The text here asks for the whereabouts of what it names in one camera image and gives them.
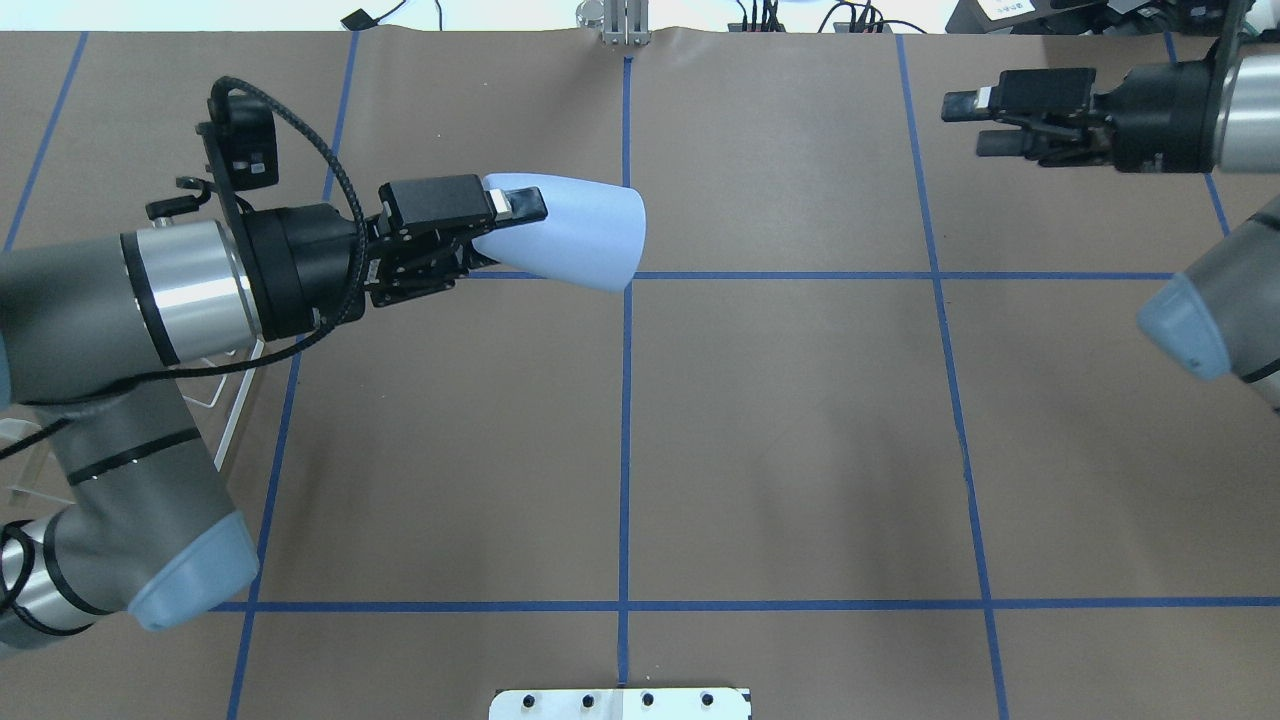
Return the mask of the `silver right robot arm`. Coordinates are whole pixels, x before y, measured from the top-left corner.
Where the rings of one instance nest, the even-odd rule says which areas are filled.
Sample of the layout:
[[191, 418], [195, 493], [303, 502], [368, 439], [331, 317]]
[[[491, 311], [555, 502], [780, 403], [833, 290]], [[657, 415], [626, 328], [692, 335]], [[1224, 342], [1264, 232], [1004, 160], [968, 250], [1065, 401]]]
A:
[[[1089, 67], [1014, 69], [947, 92], [946, 123], [987, 122], [975, 152], [1043, 168], [1128, 174], [1276, 176], [1276, 55], [1211, 53], [1133, 67], [1112, 88]], [[1279, 400], [1279, 208], [1229, 229], [1138, 311], [1144, 336], [1202, 380], [1231, 375], [1271, 410]]]

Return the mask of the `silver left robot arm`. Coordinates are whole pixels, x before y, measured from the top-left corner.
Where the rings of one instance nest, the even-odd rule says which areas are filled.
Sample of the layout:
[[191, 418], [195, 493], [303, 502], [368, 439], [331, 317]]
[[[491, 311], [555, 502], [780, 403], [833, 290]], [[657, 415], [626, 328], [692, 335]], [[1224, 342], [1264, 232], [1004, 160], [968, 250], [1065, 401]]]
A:
[[129, 614], [160, 632], [251, 585], [259, 552], [173, 372], [362, 316], [490, 258], [474, 241], [550, 218], [535, 184], [381, 187], [371, 220], [319, 202], [151, 227], [3, 260], [3, 404], [47, 433], [72, 502], [3, 527], [3, 656]]

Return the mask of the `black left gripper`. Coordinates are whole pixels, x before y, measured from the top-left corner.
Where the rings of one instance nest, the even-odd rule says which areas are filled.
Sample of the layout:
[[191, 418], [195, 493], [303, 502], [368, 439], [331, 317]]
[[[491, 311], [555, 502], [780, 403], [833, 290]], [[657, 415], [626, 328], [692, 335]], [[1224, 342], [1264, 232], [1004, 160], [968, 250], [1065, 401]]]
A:
[[241, 215], [239, 256], [264, 338], [355, 322], [369, 304], [385, 307], [452, 290], [472, 272], [500, 265], [474, 246], [477, 237], [549, 214], [538, 187], [486, 191], [477, 176], [396, 181], [378, 197], [380, 213], [364, 222], [324, 202]]

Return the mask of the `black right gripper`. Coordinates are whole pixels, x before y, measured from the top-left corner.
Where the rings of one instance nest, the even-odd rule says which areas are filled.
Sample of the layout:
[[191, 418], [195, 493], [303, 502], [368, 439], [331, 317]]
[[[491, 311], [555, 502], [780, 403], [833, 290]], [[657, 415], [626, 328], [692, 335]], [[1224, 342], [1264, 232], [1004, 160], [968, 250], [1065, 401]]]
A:
[[1006, 70], [992, 88], [946, 92], [941, 120], [1004, 124], [978, 135], [978, 158], [1138, 174], [1206, 173], [1219, 164], [1219, 124], [1238, 64], [1139, 65], [1108, 91], [1096, 90], [1093, 68]]

